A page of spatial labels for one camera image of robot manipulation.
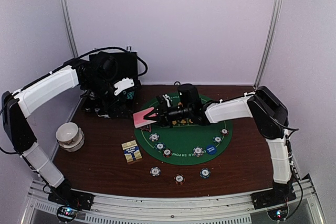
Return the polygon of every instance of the green felt mat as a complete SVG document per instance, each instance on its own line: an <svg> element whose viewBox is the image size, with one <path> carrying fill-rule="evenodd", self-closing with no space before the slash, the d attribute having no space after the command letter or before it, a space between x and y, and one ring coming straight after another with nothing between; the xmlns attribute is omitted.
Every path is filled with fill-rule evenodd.
<svg viewBox="0 0 336 224"><path fill-rule="evenodd" d="M172 100L173 105L177 105L180 101L177 93L168 94ZM200 95L202 103L210 100L210 98ZM142 110L157 106L158 102L153 99L146 103ZM228 135L222 136L221 129L227 129ZM208 162L219 154L221 154L229 145L232 138L233 125L231 121L219 122L217 124L211 124L208 126L199 126L190 123L188 119L184 122L176 122L173 128L159 127L157 125L151 125L151 132L141 129L135 129L135 137L141 147L149 153L151 156L161 160L165 163L172 165L196 165L204 162ZM160 138L157 142L152 142L149 136L152 133L157 133ZM213 142L213 137L220 136L223 141L219 144ZM154 148L155 143L164 143L165 148L169 148L173 151L171 157L164 157L161 151ZM217 147L217 153L210 155L205 152L206 147L214 145ZM201 147L204 153L200 157L193 155L193 149L195 147Z"/></svg>

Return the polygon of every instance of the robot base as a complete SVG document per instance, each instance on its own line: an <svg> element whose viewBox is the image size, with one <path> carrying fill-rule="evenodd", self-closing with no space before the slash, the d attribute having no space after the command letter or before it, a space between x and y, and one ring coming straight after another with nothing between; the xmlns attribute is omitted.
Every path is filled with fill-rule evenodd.
<svg viewBox="0 0 336 224"><path fill-rule="evenodd" d="M71 207L74 207L79 210L91 210L94 198L93 194L71 190L71 198L72 200L69 201ZM51 192L49 194L48 200L60 205L68 205L64 200L60 199L59 196L56 195L54 192Z"/></svg>
<svg viewBox="0 0 336 224"><path fill-rule="evenodd" d="M265 207L273 207L276 205L281 205L285 203L286 201L292 201L296 199L296 195L293 192L293 187L291 187L291 190L287 194L283 194L282 197L279 197L278 192L273 188L271 190L267 191L260 191L257 193L251 194L252 202L254 209L260 209Z"/></svg>

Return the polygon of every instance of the wire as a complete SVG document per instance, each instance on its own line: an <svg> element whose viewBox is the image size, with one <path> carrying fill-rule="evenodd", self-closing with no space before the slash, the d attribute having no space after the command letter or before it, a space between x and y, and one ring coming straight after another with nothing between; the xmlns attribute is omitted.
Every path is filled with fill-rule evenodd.
<svg viewBox="0 0 336 224"><path fill-rule="evenodd" d="M131 54L129 51L127 51L127 50L125 50L125 49L123 49L123 48L121 48L121 47L103 47L103 48L98 48L98 49L94 49L94 50L92 50L92 51L89 51L89 52L87 52L87 53L85 53L85 54L79 56L77 59L81 59L81 58L83 58L83 57L85 57L85 56L87 56L87 55L93 54L93 53L95 53L95 52L100 52L100 51L104 51L104 50L111 50L111 49L120 50L120 51L125 52L126 54L130 54L130 55L133 56L133 54ZM144 67L145 67L145 70L144 70L142 73L138 74L138 77L140 77L140 76L143 76L144 74L147 73L147 71L148 71L148 65L147 65L147 63L146 63L144 60L142 60L138 55L137 55L136 58L137 58L137 60L138 60L139 62L141 62L141 63L144 65Z"/></svg>
<svg viewBox="0 0 336 224"><path fill-rule="evenodd" d="M262 99L261 99L259 96L255 95L255 97L256 97L259 101L262 101ZM287 127L287 126L285 126L285 125L279 123L278 120L274 119L273 116L271 116L270 114L268 114L268 112L266 111L266 109L265 109L265 107L262 105L262 103L260 103L260 105L261 105L261 107L262 107L261 109L264 111L264 113L265 113L265 114L266 114L266 115L267 115L267 116L268 116L268 117L269 117L275 124L277 124L278 126L284 128L284 129L286 129L286 130L292 131L292 132L289 134L288 137L290 137L291 134L293 134L295 131L300 130L299 128L290 128L290 127Z"/></svg>
<svg viewBox="0 0 336 224"><path fill-rule="evenodd" d="M46 189L47 186L48 186L48 184L45 184L42 190L45 194L51 194L51 192L48 193L48 192L44 191L44 189Z"/></svg>
<svg viewBox="0 0 336 224"><path fill-rule="evenodd" d="M2 107L2 109L0 110L0 116L1 114L4 112L5 108L7 107L7 104L11 101L11 99L8 99L8 101L4 104L4 106ZM2 151L3 153L7 154L7 155L14 155L14 154L19 154L19 152L7 152L4 149L2 149L0 147L0 151Z"/></svg>
<svg viewBox="0 0 336 224"><path fill-rule="evenodd" d="M290 170L291 170L291 172L292 172L292 174L293 174L294 179L296 180L296 182L298 183L298 185L299 185L299 187L300 187L300 189L301 189L301 198L300 198L300 201L299 201L298 205L296 206L295 210L294 210L289 216L286 217L286 220L288 220L290 217L293 216L293 214L295 214L295 212L299 209L299 206L301 205L301 202L302 202L302 199L303 199L303 189L302 189L302 186L301 186L301 184L300 184L300 181L299 181L298 178L296 177L296 174L294 173L294 169L293 169L292 166L290 167Z"/></svg>
<svg viewBox="0 0 336 224"><path fill-rule="evenodd" d="M49 187L49 189L50 189L50 193L47 193L46 191L44 191L44 189L46 188L46 186L48 186ZM51 194L51 193L54 193L60 200L62 200L62 201L64 201L67 205L69 205L69 206L71 206L71 204L70 204L70 202L69 201L67 201L67 200L65 200L65 199L63 199L61 196L59 196L58 195L58 193L46 182L46 184L44 185L44 187L43 187L43 192L45 193L45 194Z"/></svg>

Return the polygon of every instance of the wooden table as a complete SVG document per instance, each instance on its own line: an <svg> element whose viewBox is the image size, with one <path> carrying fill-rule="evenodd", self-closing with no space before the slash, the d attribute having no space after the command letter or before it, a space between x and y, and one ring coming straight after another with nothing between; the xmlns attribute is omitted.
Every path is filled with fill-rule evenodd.
<svg viewBox="0 0 336 224"><path fill-rule="evenodd" d="M199 86L200 94L214 100L230 99L251 91L247 86ZM176 91L176 86L143 86L137 110L158 94ZM59 149L55 164L70 179L73 188L94 193L136 197L197 197L242 193L272 186L272 165L265 139L253 119L233 120L233 137L228 148L210 162L175 166L153 158L142 148L142 160L127 164L121 143L135 139L133 122L104 119L80 109L73 117L85 133L85 144L77 152ZM161 169L152 177L151 167ZM209 168L209 179L199 172ZM174 176L182 173L186 182L176 185Z"/></svg>

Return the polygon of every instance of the aluminum frame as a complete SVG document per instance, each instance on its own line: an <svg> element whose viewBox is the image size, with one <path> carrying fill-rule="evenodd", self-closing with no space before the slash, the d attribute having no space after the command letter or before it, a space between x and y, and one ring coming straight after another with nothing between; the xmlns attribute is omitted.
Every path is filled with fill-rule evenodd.
<svg viewBox="0 0 336 224"><path fill-rule="evenodd" d="M266 39L266 43L264 47L264 53L262 55L263 57L261 59L258 74L257 74L256 80L253 85L254 88L259 87L262 76L265 72L267 60L269 58L269 54L272 48L272 43L273 43L273 39L275 35L275 29L278 24L278 20L280 16L281 6L282 6L282 0L274 0L272 18L271 18L271 22L269 25L268 35L267 35L267 39Z"/></svg>
<svg viewBox="0 0 336 224"><path fill-rule="evenodd" d="M315 188L309 179L301 181L303 198L310 203L311 215L315 224L325 224ZM47 200L43 192L44 183L34 180L30 187L22 224L31 224L34 210L54 214L58 205ZM293 184L298 202L301 190L297 183ZM249 220L253 213L266 211L266 208L255 210L251 201L254 192L225 196L195 198L140 198L117 195L94 194L90 211L81 211L77 221L83 223L216 223L234 219Z"/></svg>
<svg viewBox="0 0 336 224"><path fill-rule="evenodd" d="M72 56L74 58L77 58L78 57L78 52L77 52L77 47L76 47L76 43L75 43L74 33L72 31L72 26L71 26L71 22L70 22L67 0L60 0L60 3L61 3L61 7L62 7L63 18L64 18L64 22L65 22L65 27L66 27L66 30L67 30L67 37L68 37L71 53L72 53Z"/></svg>

